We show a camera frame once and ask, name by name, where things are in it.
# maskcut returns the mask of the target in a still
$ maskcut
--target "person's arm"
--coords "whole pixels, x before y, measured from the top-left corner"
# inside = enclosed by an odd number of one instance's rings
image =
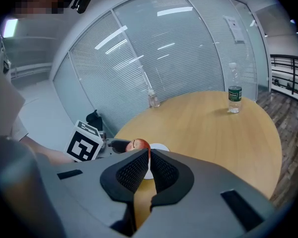
[[[66,156],[64,153],[46,148],[43,145],[40,145],[39,143],[35,142],[33,139],[29,138],[28,136],[23,137],[20,140],[20,142],[29,146],[34,153],[42,153],[46,155],[49,158],[51,164],[53,165],[74,162],[74,160]]]

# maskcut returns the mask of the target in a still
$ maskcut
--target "metal railing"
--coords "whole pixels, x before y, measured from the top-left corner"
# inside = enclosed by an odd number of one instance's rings
[[[290,90],[292,95],[294,93],[298,94],[298,57],[289,55],[270,55],[270,60],[272,64],[272,72],[281,72],[279,76],[272,75],[272,84],[280,86]],[[278,67],[285,67],[285,70],[278,69]],[[280,83],[280,80],[287,81],[287,85]]]

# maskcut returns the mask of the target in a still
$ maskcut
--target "white plate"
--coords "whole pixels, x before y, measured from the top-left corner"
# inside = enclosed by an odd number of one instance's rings
[[[150,148],[151,149],[159,149],[159,150],[169,151],[168,147],[166,147],[163,144],[158,144],[158,143],[150,144]],[[150,160],[151,160],[151,158],[149,159],[148,171],[147,171],[147,173],[145,175],[145,178],[144,178],[145,180],[153,179],[153,175],[150,171]]]

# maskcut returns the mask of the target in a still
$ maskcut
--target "person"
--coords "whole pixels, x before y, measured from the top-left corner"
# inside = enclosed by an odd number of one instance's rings
[[[47,13],[58,9],[66,0],[21,0],[14,4],[13,16],[18,18],[34,13]],[[28,137],[18,113],[24,104],[24,99],[11,85],[11,63],[5,53],[0,36],[0,136],[8,136],[28,146],[34,153],[46,155],[52,164],[74,162],[60,151],[49,149]]]

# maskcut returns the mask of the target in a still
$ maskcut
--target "black railing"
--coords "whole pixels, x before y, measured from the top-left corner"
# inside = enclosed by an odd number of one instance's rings
[[[296,82],[296,78],[298,78],[298,57],[289,55],[270,55],[270,60],[272,66],[274,66],[272,67],[272,71],[286,73],[292,77],[292,80],[290,80],[288,78],[283,78],[282,75],[272,75],[272,84],[280,87],[285,87],[287,90],[290,90],[292,92],[292,95],[294,94],[294,92],[298,93],[298,89],[295,88],[295,85],[298,85],[298,82]],[[280,70],[277,69],[275,66],[286,67],[291,69],[291,71]],[[279,82],[279,79],[287,81],[287,85],[281,84]]]

